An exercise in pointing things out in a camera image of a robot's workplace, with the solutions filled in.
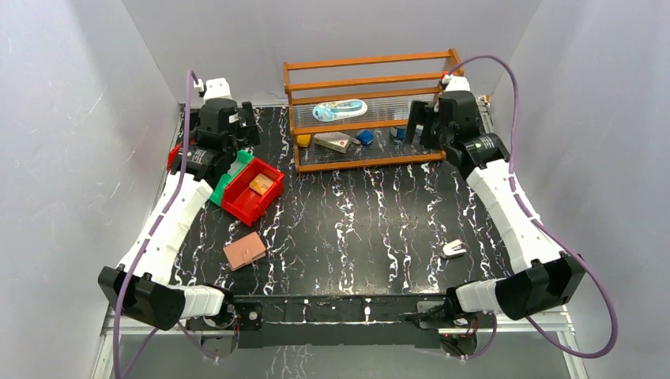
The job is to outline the black base frame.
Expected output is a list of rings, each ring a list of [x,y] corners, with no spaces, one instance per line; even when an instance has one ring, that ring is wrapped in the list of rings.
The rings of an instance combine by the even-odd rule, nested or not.
[[[188,321],[204,337],[230,336],[242,349],[288,345],[409,345],[473,353],[493,318],[482,313],[452,321],[442,295],[236,295],[225,310],[234,322]]]

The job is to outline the yellow small object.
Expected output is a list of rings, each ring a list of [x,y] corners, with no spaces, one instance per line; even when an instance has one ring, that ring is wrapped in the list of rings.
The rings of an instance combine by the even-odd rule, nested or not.
[[[296,144],[300,148],[306,148],[310,145],[312,136],[310,134],[300,134],[295,138]]]

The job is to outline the wooden shelf rack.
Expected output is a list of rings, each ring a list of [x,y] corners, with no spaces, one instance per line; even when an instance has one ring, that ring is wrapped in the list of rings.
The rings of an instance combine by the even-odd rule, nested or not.
[[[458,75],[460,57],[447,51],[394,54],[365,58],[339,58],[313,62],[284,62],[284,91],[288,97],[288,125],[292,138],[310,134],[311,143],[294,143],[295,169],[300,174],[408,163],[446,158],[445,152],[395,141],[391,127],[406,127],[413,100],[430,102],[439,93],[439,79],[451,69]],[[312,115],[319,103],[361,99],[367,112],[359,117],[320,122]],[[361,145],[356,134],[368,129],[372,144]],[[314,143],[316,133],[342,132],[351,137],[346,153]]]

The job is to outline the blue small object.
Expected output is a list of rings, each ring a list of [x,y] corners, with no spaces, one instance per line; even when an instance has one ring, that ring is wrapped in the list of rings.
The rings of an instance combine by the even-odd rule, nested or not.
[[[374,140],[374,134],[368,129],[363,129],[356,134],[356,140],[361,145],[368,146],[372,144]]]

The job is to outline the pink leather card holder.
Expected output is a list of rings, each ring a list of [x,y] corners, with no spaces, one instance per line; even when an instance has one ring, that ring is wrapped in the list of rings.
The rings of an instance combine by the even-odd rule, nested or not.
[[[236,240],[224,247],[224,254],[232,271],[251,265],[266,255],[267,248],[257,232]]]

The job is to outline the red bin with dark card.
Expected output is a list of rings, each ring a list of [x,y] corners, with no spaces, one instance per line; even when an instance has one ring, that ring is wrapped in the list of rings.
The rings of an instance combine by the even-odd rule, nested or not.
[[[195,152],[195,140],[189,143],[189,149],[186,158],[186,173],[194,174],[196,169],[193,168],[192,155]],[[181,170],[181,159],[183,153],[183,143],[179,142],[168,154],[167,172],[169,174],[177,174]]]

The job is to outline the green plastic bin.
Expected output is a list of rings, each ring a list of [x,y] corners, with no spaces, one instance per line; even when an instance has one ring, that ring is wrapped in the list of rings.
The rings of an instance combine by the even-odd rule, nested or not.
[[[245,151],[239,150],[235,161],[231,164],[228,171],[220,177],[219,182],[217,183],[210,200],[215,205],[221,205],[221,201],[224,196],[224,191],[228,184],[236,178],[236,176],[245,168],[254,158],[254,155]]]

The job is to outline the red bin with orange card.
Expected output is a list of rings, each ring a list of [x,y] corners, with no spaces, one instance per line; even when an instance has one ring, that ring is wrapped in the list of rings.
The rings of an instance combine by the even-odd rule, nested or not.
[[[263,196],[255,193],[249,183],[257,174],[264,174],[274,181]],[[284,174],[258,158],[241,170],[226,187],[221,208],[251,227],[265,215],[268,207],[283,193]]]

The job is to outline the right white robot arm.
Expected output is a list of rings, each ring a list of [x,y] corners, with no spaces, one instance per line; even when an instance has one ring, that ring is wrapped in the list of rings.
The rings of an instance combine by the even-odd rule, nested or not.
[[[412,101],[405,131],[413,140],[422,126],[420,144],[446,153],[447,161],[468,183],[502,238],[512,274],[451,287],[441,308],[433,311],[456,327],[477,313],[503,314],[519,320],[567,304],[585,269],[577,259],[542,232],[538,216],[517,203],[521,187],[509,172],[510,153],[500,137],[483,133],[475,96],[469,91],[444,92],[433,102]]]

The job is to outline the blue white oval package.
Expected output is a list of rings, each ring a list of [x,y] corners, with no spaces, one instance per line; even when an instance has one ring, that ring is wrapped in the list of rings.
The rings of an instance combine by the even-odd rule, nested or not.
[[[312,109],[313,117],[320,122],[335,122],[359,117],[367,112],[368,106],[361,99],[347,99],[319,103]]]

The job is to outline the white stapler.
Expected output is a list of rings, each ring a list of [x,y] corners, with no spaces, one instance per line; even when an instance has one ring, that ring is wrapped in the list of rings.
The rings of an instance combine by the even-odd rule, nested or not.
[[[442,246],[439,256],[442,259],[461,257],[466,253],[465,245],[460,239],[453,240]]]

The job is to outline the orange credit card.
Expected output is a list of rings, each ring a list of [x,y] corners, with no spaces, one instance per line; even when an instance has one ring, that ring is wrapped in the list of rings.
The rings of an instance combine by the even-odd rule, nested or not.
[[[249,187],[259,195],[263,196],[273,186],[274,181],[264,174],[257,174],[249,183]]]

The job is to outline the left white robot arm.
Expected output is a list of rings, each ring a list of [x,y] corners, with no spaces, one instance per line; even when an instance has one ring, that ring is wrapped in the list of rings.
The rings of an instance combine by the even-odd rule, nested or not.
[[[185,158],[179,162],[181,167],[167,176],[159,202],[134,246],[116,267],[105,266],[98,276],[114,310],[114,333],[119,333],[122,317],[154,330],[170,330],[198,317],[205,317],[216,328],[228,328],[239,316],[230,291],[212,284],[170,283],[184,238],[214,192],[202,176],[186,172]]]

